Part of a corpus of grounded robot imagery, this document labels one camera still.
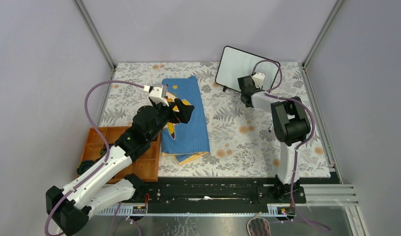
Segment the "leaf pattern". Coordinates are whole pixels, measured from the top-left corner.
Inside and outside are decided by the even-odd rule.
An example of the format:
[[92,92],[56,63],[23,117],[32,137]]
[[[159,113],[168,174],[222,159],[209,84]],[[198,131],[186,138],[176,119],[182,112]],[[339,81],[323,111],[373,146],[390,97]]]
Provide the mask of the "leaf pattern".
[[[142,85],[161,83],[165,78],[197,77],[211,153],[179,165],[172,156],[160,157],[158,175],[164,177],[274,177],[280,156],[280,143],[272,127],[271,114],[246,108],[240,94],[215,84],[217,62],[127,62],[119,63],[115,80]],[[296,62],[282,62],[283,82],[274,94],[284,97],[299,96],[309,107],[309,99]],[[112,85],[101,126],[130,125],[138,108],[150,105],[146,92],[132,86]],[[299,149],[301,177],[329,177],[325,154],[320,154],[322,143],[315,136]]]

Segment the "folded towel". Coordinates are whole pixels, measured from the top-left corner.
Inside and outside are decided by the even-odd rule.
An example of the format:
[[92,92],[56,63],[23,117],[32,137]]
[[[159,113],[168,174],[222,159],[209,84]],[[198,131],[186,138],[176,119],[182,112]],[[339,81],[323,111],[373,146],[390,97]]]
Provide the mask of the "folded towel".
[[162,84],[168,86],[168,101],[179,98],[183,103],[194,106],[188,124],[168,123],[161,134],[162,152],[174,155],[182,165],[210,152],[202,98],[194,76],[187,79],[164,79]]

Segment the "gray floor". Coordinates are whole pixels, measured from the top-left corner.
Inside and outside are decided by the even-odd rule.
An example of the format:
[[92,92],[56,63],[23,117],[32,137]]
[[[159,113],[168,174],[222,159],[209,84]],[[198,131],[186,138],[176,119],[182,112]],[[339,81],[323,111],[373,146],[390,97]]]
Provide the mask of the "gray floor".
[[[339,207],[317,206],[311,211],[300,207],[308,219],[320,221],[331,227],[331,236],[351,236],[352,231],[344,210]],[[144,236],[247,236],[247,221],[250,217],[144,217],[138,221]],[[77,236],[108,236],[112,217],[95,216]],[[270,223],[275,218],[267,219]],[[135,225],[130,225],[124,217],[119,217],[114,224],[114,236],[137,236]],[[303,223],[273,224],[272,236],[325,236],[311,226]]]

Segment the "floor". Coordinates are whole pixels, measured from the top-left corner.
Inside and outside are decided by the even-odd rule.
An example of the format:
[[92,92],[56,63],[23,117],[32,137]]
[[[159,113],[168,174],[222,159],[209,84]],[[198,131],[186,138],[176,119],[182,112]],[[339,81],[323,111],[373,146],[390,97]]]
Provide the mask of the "floor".
[[[119,63],[115,80],[142,85],[165,78],[197,77],[206,114],[211,153],[179,165],[172,156],[162,156],[160,177],[274,177],[280,165],[279,142],[271,114],[246,108],[240,94],[215,83],[218,62]],[[283,83],[275,90],[284,97],[299,96],[309,108],[308,95],[297,62],[282,62]],[[146,92],[123,84],[111,86],[100,126],[132,125],[137,109],[149,105]],[[299,150],[300,177],[329,177],[326,151],[316,130],[315,137]]]
[[[331,236],[351,236],[352,230],[343,208],[339,206],[314,206],[311,211],[299,207],[302,214],[312,220],[320,221],[332,228]],[[144,236],[246,236],[246,224],[250,217],[144,217],[138,221]],[[76,236],[109,235],[111,216],[95,216]],[[303,223],[271,224],[271,234],[295,236],[325,236],[311,226]],[[131,225],[124,217],[117,218],[114,224],[114,236],[137,236],[135,225]]]

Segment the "cartoon print on towel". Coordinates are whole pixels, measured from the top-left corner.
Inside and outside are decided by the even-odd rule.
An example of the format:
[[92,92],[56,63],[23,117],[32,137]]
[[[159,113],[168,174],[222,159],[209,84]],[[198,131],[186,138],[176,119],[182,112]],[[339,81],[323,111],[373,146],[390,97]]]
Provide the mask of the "cartoon print on towel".
[[[165,96],[165,99],[167,99],[167,102],[174,102],[174,99],[176,99],[176,98],[178,98],[175,94],[172,94],[172,93],[170,93],[170,92],[168,92],[167,91],[167,93],[166,93],[166,96]],[[183,99],[182,100],[182,102],[183,102],[183,104],[185,104],[185,105],[191,105],[186,99]],[[175,105],[174,107],[173,107],[173,111],[179,111],[179,109],[177,108],[177,106]],[[167,123],[167,125],[164,127],[164,129],[168,129],[168,133],[170,134],[170,136],[171,136],[171,138],[173,139],[173,140],[175,140],[176,139],[176,129],[175,129],[175,126],[176,126],[177,124],[173,124],[173,123]]]

